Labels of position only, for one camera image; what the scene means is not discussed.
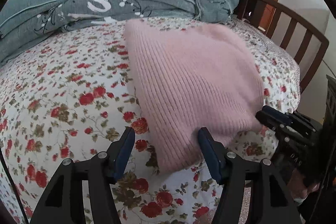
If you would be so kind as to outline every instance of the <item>wooden bed frame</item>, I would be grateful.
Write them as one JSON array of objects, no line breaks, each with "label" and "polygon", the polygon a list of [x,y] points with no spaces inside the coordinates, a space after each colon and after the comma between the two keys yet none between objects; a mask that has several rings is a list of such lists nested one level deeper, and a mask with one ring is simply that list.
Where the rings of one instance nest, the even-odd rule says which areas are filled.
[{"label": "wooden bed frame", "polygon": [[[247,2],[249,0],[243,0],[239,4],[238,7],[238,18],[243,19],[245,15],[245,9],[247,6]],[[307,29],[304,38],[301,42],[301,45],[299,47],[299,50],[297,51],[294,60],[300,64],[303,56],[305,55],[305,52],[308,48],[308,45],[310,43],[310,40],[312,36],[314,35],[319,41],[320,41],[320,48],[311,63],[307,73],[303,77],[302,81],[300,82],[300,88],[301,88],[301,93],[305,90],[305,88],[308,86],[310,83],[311,79],[315,75],[319,65],[322,62],[322,59],[324,57],[324,54],[327,51],[327,48],[329,46],[329,41],[328,39],[319,31],[317,30],[312,24],[310,24],[307,20],[305,20],[302,16],[297,14],[296,12],[290,10],[286,6],[276,2],[275,0],[256,0],[256,6],[254,8],[254,12],[252,12],[252,17],[250,18],[250,24],[253,25],[255,28],[258,29],[259,23],[261,21],[261,17],[263,16],[264,9],[266,5],[271,5],[275,8],[275,12],[273,14],[273,18],[271,20],[271,23],[268,27],[268,29],[264,32],[265,35],[269,38],[272,38],[275,28],[278,24],[278,21],[280,19],[281,13],[285,13],[288,16],[291,17],[291,21],[289,23],[288,29],[286,31],[286,34],[280,44],[280,47],[286,50],[292,35],[294,33],[295,27],[297,23],[300,23],[303,27]]]}]

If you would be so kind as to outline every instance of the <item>white wall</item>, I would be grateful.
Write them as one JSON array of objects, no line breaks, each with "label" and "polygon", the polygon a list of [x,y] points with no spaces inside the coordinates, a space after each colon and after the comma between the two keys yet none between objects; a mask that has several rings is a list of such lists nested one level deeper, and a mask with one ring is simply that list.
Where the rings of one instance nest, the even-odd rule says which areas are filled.
[{"label": "white wall", "polygon": [[[324,0],[278,0],[279,3],[287,6],[288,8],[294,10],[303,18],[308,20],[313,24],[318,30],[323,34],[326,31],[330,10],[327,7]],[[280,17],[278,26],[274,32],[272,40],[280,45],[285,32],[288,28],[290,18],[286,15]],[[286,49],[293,57],[295,56],[300,43],[305,35],[306,29],[301,25],[297,25],[293,37],[290,41],[288,48]],[[316,56],[320,43],[313,37],[307,52],[300,63],[301,78],[305,75],[308,70],[313,58]],[[325,92],[327,89],[326,73],[327,68],[324,64],[320,66],[312,79],[306,90],[301,96],[301,102],[298,111],[310,116],[314,119],[321,120],[325,113]]]}]

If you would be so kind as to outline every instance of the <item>metal bolt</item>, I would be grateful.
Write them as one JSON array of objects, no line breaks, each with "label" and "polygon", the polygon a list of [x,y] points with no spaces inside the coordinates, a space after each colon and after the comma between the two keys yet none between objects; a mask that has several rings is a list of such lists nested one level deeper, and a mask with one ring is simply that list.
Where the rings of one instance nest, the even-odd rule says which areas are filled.
[{"label": "metal bolt", "polygon": [[230,158],[230,159],[234,159],[234,158],[237,156],[237,154],[234,153],[234,152],[228,152],[226,155],[227,155],[227,157]]},{"label": "metal bolt", "polygon": [[104,158],[106,158],[106,157],[107,157],[107,153],[106,153],[105,151],[100,152],[100,153],[98,154],[98,158],[100,158],[100,159],[104,159]]},{"label": "metal bolt", "polygon": [[65,165],[65,166],[69,165],[70,163],[71,163],[71,159],[65,159],[65,160],[62,161],[62,164]]},{"label": "metal bolt", "polygon": [[262,162],[265,165],[271,165],[271,163],[272,163],[269,159],[263,159]]}]

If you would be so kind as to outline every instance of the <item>gray blanket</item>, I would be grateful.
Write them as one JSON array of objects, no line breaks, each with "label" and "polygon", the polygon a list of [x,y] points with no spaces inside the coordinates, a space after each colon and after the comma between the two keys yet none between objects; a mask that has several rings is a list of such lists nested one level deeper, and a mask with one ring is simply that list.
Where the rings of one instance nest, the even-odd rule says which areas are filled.
[{"label": "gray blanket", "polygon": [[226,22],[239,0],[8,0],[0,12],[0,64],[55,32],[148,16]]}]

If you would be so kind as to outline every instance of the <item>bedsheet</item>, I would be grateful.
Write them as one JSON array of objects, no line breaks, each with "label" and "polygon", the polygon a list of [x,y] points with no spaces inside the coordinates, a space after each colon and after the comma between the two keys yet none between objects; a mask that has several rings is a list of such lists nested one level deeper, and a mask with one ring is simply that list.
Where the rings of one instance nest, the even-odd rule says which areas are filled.
[{"label": "bedsheet", "polygon": [[[141,20],[162,32],[202,24],[179,18]],[[211,179],[204,161],[160,174],[130,76],[124,23],[50,37],[0,69],[0,147],[28,219],[63,159],[86,160],[105,151],[125,126],[134,128],[136,142],[124,177],[111,185],[122,223],[194,223],[219,203],[222,187]],[[295,61],[248,24],[233,20],[228,27],[255,57],[265,104],[282,112],[295,110],[300,99]],[[276,145],[274,132],[263,127],[258,133],[240,132],[229,149],[258,161],[270,158]],[[17,223],[24,223],[6,180],[1,171],[0,199]],[[86,222],[91,224],[87,183],[83,193]]]}]

